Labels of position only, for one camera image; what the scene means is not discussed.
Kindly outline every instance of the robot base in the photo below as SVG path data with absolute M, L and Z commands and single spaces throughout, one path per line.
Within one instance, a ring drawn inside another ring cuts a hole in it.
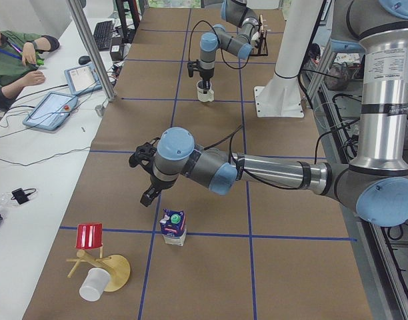
M 281 81 L 278 85 L 275 82 L 272 79 L 266 87 L 255 87 L 257 116 L 303 118 L 297 80 Z

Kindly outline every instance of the hand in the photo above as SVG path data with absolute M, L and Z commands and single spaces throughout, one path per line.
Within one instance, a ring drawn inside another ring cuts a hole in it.
M 23 76 L 22 82 L 25 87 L 44 83 L 45 76 L 41 71 L 31 71 Z
M 37 64 L 37 55 L 35 53 L 35 48 L 31 42 L 26 42 L 23 45 L 23 52 L 22 52 L 22 63 L 26 65 L 26 62 L 36 65 Z

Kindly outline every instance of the brown paper floor covering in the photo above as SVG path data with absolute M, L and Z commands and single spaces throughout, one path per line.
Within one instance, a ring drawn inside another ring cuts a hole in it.
M 239 71 L 218 53 L 215 101 L 203 104 L 196 98 L 199 76 L 187 76 L 190 31 L 201 19 L 233 34 L 236 28 L 218 11 L 146 10 L 25 320 L 372 318 L 351 248 L 356 239 L 330 199 L 242 181 L 221 197 L 180 177 L 150 207 L 139 203 L 149 176 L 130 168 L 128 158 L 169 127 L 188 129 L 206 146 L 243 124 L 234 151 L 312 162 L 318 133 L 310 110 L 303 119 L 256 116 L 253 87 L 272 78 L 285 27 L 280 11 L 262 13 L 271 30 L 269 56 L 252 57 Z M 196 28 L 192 59 L 208 29 Z M 183 247 L 164 243 L 163 208 L 185 211 Z M 77 225 L 90 221 L 103 223 L 104 254 L 131 264 L 126 286 L 96 302 L 78 293 L 91 266 L 81 264 L 68 279 L 73 263 L 65 262 L 76 254 Z

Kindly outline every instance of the box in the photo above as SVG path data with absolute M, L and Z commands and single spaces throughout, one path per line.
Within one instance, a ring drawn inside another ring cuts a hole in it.
M 124 58 L 124 43 L 121 37 L 113 37 L 111 40 L 111 50 L 109 52 L 113 62 L 122 61 Z
M 164 209 L 164 217 L 160 220 L 159 225 L 165 243 L 183 245 L 186 238 L 186 218 L 183 211 Z

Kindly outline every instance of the white container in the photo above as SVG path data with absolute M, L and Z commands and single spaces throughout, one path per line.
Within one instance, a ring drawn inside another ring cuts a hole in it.
M 111 275 L 108 271 L 102 268 L 91 268 L 79 288 L 79 295 L 87 301 L 97 301 L 110 280 Z
M 215 92 L 211 88 L 210 83 L 210 90 L 207 90 L 207 93 L 204 93 L 203 89 L 203 81 L 200 80 L 197 82 L 197 96 L 198 100 L 201 102 L 212 102 L 215 99 Z
M 163 235 L 164 242 L 168 245 L 180 245 L 183 246 L 186 238 L 186 228 L 185 232 L 183 232 L 182 236 L 180 237 L 170 237 L 168 235 Z

